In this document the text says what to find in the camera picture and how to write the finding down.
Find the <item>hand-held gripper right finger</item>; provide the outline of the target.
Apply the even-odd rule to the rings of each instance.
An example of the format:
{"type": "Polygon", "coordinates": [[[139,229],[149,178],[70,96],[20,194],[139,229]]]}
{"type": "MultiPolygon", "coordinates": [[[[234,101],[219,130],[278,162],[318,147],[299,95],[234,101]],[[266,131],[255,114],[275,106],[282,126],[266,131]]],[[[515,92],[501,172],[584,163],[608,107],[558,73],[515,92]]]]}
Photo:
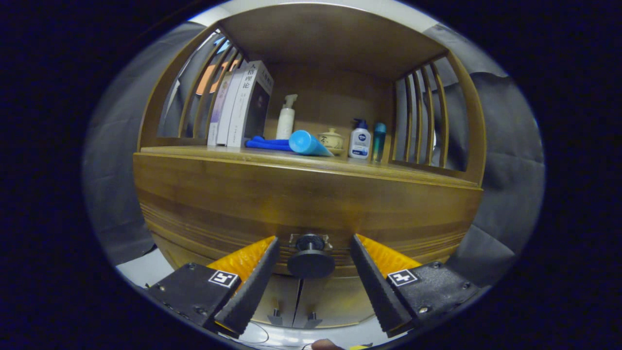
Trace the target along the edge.
{"type": "Polygon", "coordinates": [[[420,263],[360,234],[349,252],[388,337],[440,323],[481,290],[443,262],[420,263]]]}

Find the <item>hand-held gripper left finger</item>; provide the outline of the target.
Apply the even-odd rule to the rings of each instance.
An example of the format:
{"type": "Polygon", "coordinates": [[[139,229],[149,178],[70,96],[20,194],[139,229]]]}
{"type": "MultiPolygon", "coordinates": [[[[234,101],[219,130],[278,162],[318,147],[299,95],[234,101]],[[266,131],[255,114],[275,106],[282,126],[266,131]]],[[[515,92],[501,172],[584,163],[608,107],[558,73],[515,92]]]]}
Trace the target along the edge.
{"type": "Polygon", "coordinates": [[[257,310],[279,252],[278,238],[270,236],[210,264],[189,262],[147,294],[210,332],[239,337],[257,310]]]}

